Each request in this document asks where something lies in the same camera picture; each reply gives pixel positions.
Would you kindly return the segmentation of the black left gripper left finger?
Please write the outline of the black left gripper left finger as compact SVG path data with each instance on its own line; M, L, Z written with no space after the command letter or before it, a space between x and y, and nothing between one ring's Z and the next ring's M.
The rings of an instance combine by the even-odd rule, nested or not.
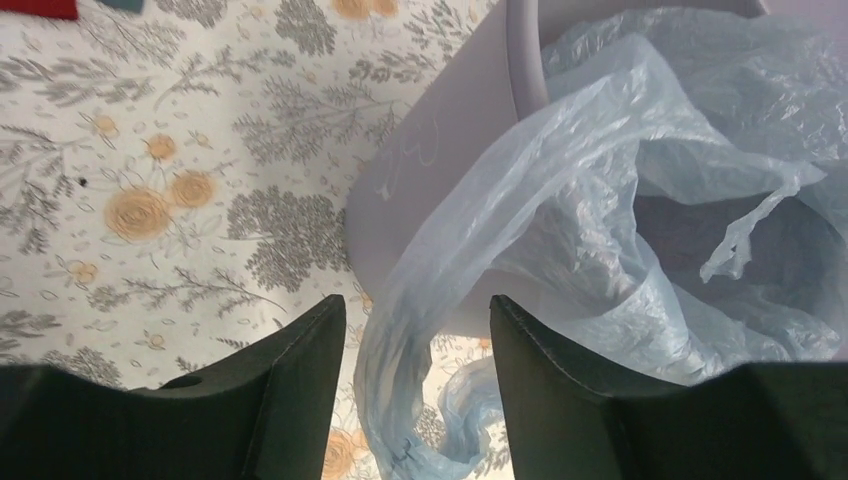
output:
M346 336L330 295L282 330L158 389L48 365L1 370L5 479L317 479Z

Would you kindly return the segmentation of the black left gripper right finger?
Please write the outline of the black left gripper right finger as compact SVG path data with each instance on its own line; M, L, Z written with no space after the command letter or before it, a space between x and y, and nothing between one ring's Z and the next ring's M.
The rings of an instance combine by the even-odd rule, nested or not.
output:
M617 364L507 296L493 353L518 479L843 479L847 366L748 363L693 386Z

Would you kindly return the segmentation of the light blue plastic trash bag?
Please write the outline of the light blue plastic trash bag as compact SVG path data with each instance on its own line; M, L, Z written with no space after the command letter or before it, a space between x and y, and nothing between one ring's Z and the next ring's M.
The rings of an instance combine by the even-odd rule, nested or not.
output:
M481 277L556 332L691 383L831 359L847 331L847 81L798 21L664 7L541 51L548 104L495 140L413 236L367 322L355 398L385 479L460 479L499 410L492 362L414 431L430 344Z

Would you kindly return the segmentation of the grey trash bin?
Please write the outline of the grey trash bin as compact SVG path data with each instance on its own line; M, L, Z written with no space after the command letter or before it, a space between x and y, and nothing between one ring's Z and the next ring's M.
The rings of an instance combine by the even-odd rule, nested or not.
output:
M541 51L621 0L498 1L358 176L347 198L353 273L378 302L415 233L480 155L545 107Z

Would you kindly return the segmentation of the floral patterned table mat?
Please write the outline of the floral patterned table mat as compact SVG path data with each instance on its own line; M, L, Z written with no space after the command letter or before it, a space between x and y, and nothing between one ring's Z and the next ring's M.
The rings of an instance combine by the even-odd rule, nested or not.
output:
M487 1L1 16L1 360L158 387L344 296L323 475L375 479L346 197Z

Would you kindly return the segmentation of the grey-blue cloth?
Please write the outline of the grey-blue cloth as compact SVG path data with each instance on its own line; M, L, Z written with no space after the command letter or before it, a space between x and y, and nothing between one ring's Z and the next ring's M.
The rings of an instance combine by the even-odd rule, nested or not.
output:
M98 0L98 2L107 7L132 14L140 14L145 3L144 0Z

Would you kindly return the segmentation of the red cloth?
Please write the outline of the red cloth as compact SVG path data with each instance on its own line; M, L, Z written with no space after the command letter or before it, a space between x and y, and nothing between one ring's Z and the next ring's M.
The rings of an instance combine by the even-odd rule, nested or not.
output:
M75 0L1 0L1 10L47 19L78 19Z

